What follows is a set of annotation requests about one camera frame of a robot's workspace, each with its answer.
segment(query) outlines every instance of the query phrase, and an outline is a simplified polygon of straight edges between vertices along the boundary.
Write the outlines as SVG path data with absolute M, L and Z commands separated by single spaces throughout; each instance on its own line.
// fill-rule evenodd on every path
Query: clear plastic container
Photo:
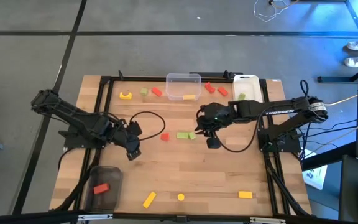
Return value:
M 170 100 L 197 100 L 201 94 L 201 76 L 198 74 L 170 73 L 165 85 Z

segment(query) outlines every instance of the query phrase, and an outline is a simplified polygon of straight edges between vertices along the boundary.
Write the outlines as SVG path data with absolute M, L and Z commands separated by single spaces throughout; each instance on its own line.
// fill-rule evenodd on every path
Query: yellow u-shaped block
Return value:
M 132 99 L 132 93 L 128 93 L 128 95 L 122 94 L 122 92 L 119 93 L 119 98 L 122 100 L 131 100 Z

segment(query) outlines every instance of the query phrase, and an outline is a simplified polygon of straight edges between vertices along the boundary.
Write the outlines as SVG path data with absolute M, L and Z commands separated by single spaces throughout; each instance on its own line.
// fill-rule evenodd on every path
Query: white tray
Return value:
M 259 86 L 259 78 L 256 75 L 236 75 L 233 80 L 233 100 L 238 100 L 241 93 L 246 94 L 246 100 L 263 102 Z

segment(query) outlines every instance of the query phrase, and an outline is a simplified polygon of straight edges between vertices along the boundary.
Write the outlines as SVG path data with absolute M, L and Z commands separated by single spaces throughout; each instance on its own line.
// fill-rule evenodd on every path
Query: green block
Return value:
M 246 94 L 245 93 L 240 93 L 238 100 L 245 100 L 245 99 L 246 99 Z
M 189 139 L 190 140 L 193 140 L 193 139 L 195 139 L 196 138 L 196 134 L 194 133 L 194 132 L 190 132 L 189 133 Z
M 146 95 L 147 95 L 147 89 L 146 89 L 146 88 L 142 88 L 142 89 L 140 90 L 140 94 L 141 94 L 142 96 L 146 96 Z
M 177 139 L 188 139 L 189 133 L 177 133 Z

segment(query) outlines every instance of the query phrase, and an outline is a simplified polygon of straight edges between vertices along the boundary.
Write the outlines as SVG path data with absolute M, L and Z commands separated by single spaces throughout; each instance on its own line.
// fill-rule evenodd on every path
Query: wooden table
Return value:
M 98 93 L 100 76 L 85 75 L 77 107 L 93 112 Z M 142 141 L 142 155 L 128 161 L 126 150 L 108 145 L 101 155 L 101 166 L 115 166 L 123 173 L 120 201 L 115 212 L 159 213 L 193 215 L 272 215 L 269 189 L 262 153 L 255 138 L 251 147 L 242 153 L 231 153 L 220 149 L 208 149 L 206 138 L 197 136 L 193 141 L 176 139 L 179 131 L 190 132 L 196 127 L 196 112 L 200 105 L 211 102 L 227 104 L 232 99 L 232 84 L 213 83 L 223 86 L 229 95 L 210 94 L 202 88 L 197 101 L 170 101 L 165 96 L 165 82 L 114 82 L 109 112 L 127 121 L 140 111 L 153 111 L 165 119 L 165 133 L 170 134 L 169 142 L 159 137 Z M 163 96 L 153 93 L 140 95 L 141 88 L 157 87 Z M 283 100 L 284 91 L 280 80 L 267 80 L 270 101 Z M 131 100 L 120 100 L 119 93 L 132 92 Z M 102 98 L 103 110 L 106 96 Z M 275 124 L 288 119 L 288 115 L 274 116 Z M 135 119 L 143 134 L 150 136 L 159 132 L 162 122 L 151 114 L 142 114 Z M 251 139 L 255 122 L 235 124 L 218 132 L 219 138 L 231 149 L 242 149 Z M 50 208 L 59 206 L 77 184 L 85 150 L 75 149 L 62 160 L 57 176 Z M 289 153 L 281 153 L 285 183 L 296 201 L 311 213 L 300 163 Z M 253 192 L 253 199 L 239 199 L 238 191 Z M 157 193 L 151 206 L 142 206 L 149 193 Z M 280 190 L 275 187 L 279 212 L 283 213 Z M 185 200 L 177 200 L 179 193 Z

